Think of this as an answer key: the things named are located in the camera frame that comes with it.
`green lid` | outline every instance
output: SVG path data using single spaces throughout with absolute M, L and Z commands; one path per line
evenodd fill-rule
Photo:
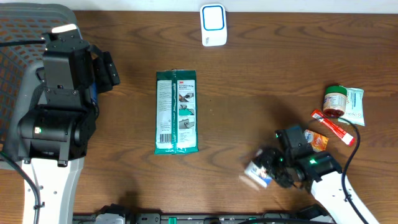
M 325 95 L 329 93 L 341 93 L 347 96 L 347 89 L 342 86 L 329 86 L 326 88 Z

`jar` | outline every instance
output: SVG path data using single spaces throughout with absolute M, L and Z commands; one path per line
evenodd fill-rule
M 323 113 L 331 117 L 340 117 L 346 112 L 347 89 L 342 86 L 329 86 L 323 100 Z

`led light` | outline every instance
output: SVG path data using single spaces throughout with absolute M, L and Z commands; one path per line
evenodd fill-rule
M 42 129 L 39 127 L 35 127 L 35 134 L 40 134 L 42 132 Z

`wood grain surface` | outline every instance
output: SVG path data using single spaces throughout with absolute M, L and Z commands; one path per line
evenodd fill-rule
M 398 223 L 398 15 L 228 13 L 228 42 L 201 44 L 199 13 L 75 12 L 83 38 L 112 53 L 121 84 L 99 96 L 75 213 L 262 213 L 315 203 L 297 189 L 247 184 L 243 170 L 274 131 L 310 120 L 325 87 L 365 90 L 365 127 L 348 177 L 381 223 Z M 199 152 L 155 156 L 155 73 L 197 71 Z M 352 132 L 349 126 L 342 127 Z M 320 124 L 344 165 L 352 147 Z M 0 223 L 21 223 L 23 180 L 0 170 Z

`teal pouch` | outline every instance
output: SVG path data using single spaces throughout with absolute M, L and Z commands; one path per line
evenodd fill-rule
M 156 79 L 155 154 L 197 152 L 196 71 L 157 72 Z

